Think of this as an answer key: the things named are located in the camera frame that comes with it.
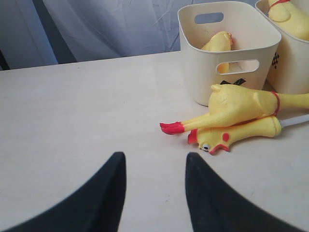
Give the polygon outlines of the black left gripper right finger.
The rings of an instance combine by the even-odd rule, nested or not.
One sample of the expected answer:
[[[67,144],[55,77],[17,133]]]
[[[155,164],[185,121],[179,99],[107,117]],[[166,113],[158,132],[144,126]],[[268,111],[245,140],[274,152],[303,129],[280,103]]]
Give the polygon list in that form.
[[[295,183],[269,166],[211,167],[198,153],[186,157],[185,195],[196,232],[304,232],[306,181]]]

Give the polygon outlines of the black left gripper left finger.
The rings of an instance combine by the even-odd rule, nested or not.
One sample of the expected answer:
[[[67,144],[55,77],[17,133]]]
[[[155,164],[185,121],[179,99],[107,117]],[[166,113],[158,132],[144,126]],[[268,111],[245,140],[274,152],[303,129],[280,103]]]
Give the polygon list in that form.
[[[70,196],[9,232],[116,232],[126,198],[126,157],[114,152]]]

